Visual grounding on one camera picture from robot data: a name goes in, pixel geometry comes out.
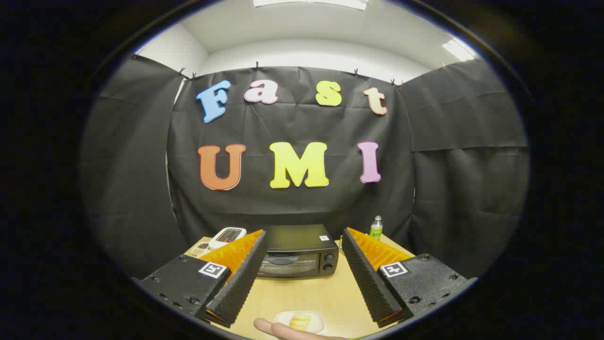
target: black fabric curtain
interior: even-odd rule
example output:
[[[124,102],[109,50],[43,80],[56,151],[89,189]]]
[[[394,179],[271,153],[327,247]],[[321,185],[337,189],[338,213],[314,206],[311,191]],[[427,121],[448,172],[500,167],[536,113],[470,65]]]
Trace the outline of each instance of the black fabric curtain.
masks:
[[[222,80],[226,91],[225,113],[203,122],[204,109],[197,94]],[[248,102],[245,91],[255,80],[278,83],[277,102]],[[315,95],[322,80],[337,82],[342,102],[321,106]],[[384,93],[386,115],[375,114],[363,91],[376,87]],[[360,142],[376,142],[377,183],[363,184]],[[369,231],[381,215],[384,233],[409,246],[406,233],[413,208],[413,167],[409,124],[400,92],[388,82],[354,74],[303,67],[263,67],[224,71],[186,81],[172,114],[167,154],[170,188],[179,227],[188,244],[214,235],[223,227],[248,231],[266,224],[315,224],[326,226],[338,238],[345,227]],[[274,154],[271,143],[288,142],[298,157],[311,142],[323,142],[329,185],[304,184],[274,189]],[[200,181],[200,146],[216,145],[216,175],[228,175],[226,145],[243,144],[242,175],[229,191],[213,191]]]
[[[482,275],[522,211],[529,154],[519,112],[482,60],[447,65],[401,88],[411,126],[415,253]]]
[[[170,112],[182,79],[150,59],[128,59],[98,95],[83,134],[81,186],[91,227],[136,278],[187,246],[165,173]]]
[[[403,247],[479,276],[515,230],[529,177],[527,142],[512,98],[481,60],[401,87],[317,68],[223,71],[186,80],[173,105],[181,79],[151,60],[127,61],[101,93],[85,134],[83,192],[93,228],[132,276],[223,227],[322,223],[337,238],[345,227],[368,232],[376,215]],[[260,79],[278,83],[277,102],[244,99]],[[226,111],[204,123],[196,97],[221,80],[231,83],[220,104]],[[321,80],[340,84],[338,106],[316,102]],[[370,109],[363,94],[370,87],[384,93],[386,115]],[[271,188],[275,142],[290,143],[299,157],[309,143],[325,143],[329,185]],[[379,144],[381,181],[360,181],[359,142]],[[220,148],[216,175],[224,178],[230,144],[246,146],[239,184],[208,189],[197,150]]]

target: letter f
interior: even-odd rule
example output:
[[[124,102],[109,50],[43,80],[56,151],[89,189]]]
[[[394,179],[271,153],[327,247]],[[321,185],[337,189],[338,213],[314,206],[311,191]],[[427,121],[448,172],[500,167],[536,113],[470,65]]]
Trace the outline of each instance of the letter f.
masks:
[[[208,123],[216,119],[227,110],[224,107],[219,106],[218,102],[222,104],[227,102],[227,92],[225,92],[223,89],[227,89],[229,87],[231,87],[231,82],[228,80],[223,80],[197,95],[196,98],[201,100],[201,105],[204,106],[204,123]]]

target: pink letter i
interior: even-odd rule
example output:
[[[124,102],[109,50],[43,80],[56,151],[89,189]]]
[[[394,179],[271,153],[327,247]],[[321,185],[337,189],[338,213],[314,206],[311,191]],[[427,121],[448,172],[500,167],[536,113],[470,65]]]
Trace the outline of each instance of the pink letter i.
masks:
[[[361,176],[361,182],[373,183],[382,179],[382,176],[378,174],[378,163],[376,161],[376,150],[379,145],[375,142],[362,142],[356,146],[361,149],[363,154],[363,176]]]

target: ceiling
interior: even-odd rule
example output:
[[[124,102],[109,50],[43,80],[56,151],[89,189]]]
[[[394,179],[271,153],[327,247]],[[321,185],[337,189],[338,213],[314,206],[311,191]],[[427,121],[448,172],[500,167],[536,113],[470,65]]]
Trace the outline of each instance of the ceiling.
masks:
[[[326,39],[396,53],[430,69],[458,62],[442,45],[450,35],[385,0],[364,11],[313,3],[254,7],[252,0],[223,0],[182,21],[208,53],[275,39]]]

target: finger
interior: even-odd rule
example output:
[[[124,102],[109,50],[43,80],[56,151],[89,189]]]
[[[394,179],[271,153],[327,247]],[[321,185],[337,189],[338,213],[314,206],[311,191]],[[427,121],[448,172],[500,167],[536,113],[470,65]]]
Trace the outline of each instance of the finger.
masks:
[[[276,336],[271,330],[272,324],[265,318],[257,318],[254,320],[254,327],[261,332],[265,332],[266,334]]]
[[[275,323],[271,326],[274,336],[285,340],[326,340],[325,336],[316,335],[310,332],[304,332],[290,328],[284,324]]]

